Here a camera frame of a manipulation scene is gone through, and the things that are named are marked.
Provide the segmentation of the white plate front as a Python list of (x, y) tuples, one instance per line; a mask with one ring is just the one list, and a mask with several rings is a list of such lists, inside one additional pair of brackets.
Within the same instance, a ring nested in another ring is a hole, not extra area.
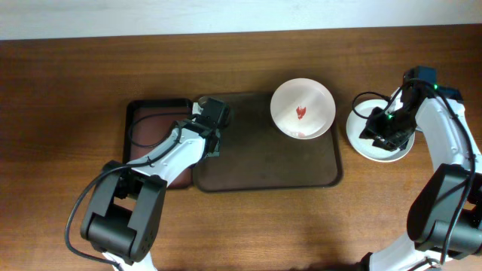
[(366, 120), (359, 117), (354, 111), (351, 111), (346, 122), (346, 134), (349, 143), (363, 157), (381, 163), (391, 163), (400, 160), (408, 154), (413, 147), (415, 134), (413, 134), (404, 150), (397, 149), (395, 151), (386, 151), (382, 148), (373, 146), (372, 139), (360, 139), (359, 136), (364, 129)]

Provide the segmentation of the grey-white plate with sauce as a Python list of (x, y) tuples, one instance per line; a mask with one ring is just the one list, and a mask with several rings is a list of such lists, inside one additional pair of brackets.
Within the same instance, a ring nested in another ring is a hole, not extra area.
[(406, 90), (400, 87), (392, 94), (391, 105), (386, 113), (390, 121), (399, 130), (410, 130), (413, 132), (416, 127), (415, 115), (421, 102), (421, 93), (413, 87)]

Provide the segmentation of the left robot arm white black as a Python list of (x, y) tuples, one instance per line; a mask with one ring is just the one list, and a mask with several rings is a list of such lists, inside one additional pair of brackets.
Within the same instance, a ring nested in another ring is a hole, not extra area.
[(146, 155), (106, 163), (85, 188), (92, 196), (81, 237), (115, 270), (153, 270), (150, 249), (159, 230), (166, 190), (186, 169), (219, 154), (228, 104), (207, 98)]

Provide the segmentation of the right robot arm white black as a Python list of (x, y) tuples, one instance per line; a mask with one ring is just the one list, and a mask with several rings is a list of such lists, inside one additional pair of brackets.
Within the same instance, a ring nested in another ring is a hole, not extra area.
[(434, 68), (416, 66), (401, 86), (362, 118), (355, 133), (372, 148), (402, 151), (420, 130), (434, 174), (407, 215), (406, 232), (366, 254), (363, 270), (439, 270), (449, 260), (481, 255), (481, 152), (465, 120), (460, 92), (437, 82)]

